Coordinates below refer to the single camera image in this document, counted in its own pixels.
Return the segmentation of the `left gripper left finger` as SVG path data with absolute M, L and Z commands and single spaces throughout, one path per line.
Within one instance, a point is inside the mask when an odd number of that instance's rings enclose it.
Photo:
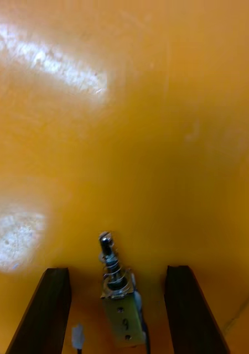
M 69 270 L 48 268 L 6 353 L 62 353 L 71 299 Z

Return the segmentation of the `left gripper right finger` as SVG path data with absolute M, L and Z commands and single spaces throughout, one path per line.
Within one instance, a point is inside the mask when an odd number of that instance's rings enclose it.
M 190 267 L 167 268 L 164 300 L 174 353 L 230 353 Z

